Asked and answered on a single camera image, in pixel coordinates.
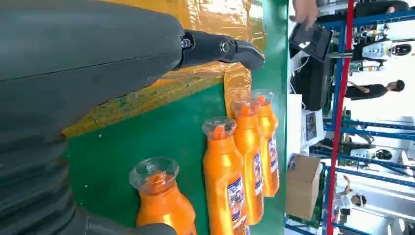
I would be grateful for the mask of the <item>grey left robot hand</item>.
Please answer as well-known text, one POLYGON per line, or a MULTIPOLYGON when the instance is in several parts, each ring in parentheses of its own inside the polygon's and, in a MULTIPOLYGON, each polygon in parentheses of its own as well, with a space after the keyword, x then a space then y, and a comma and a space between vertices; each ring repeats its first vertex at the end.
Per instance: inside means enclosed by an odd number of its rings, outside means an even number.
POLYGON ((0 142, 59 133, 95 105, 213 61, 256 71, 250 43, 170 14, 97 0, 0 3, 0 142))

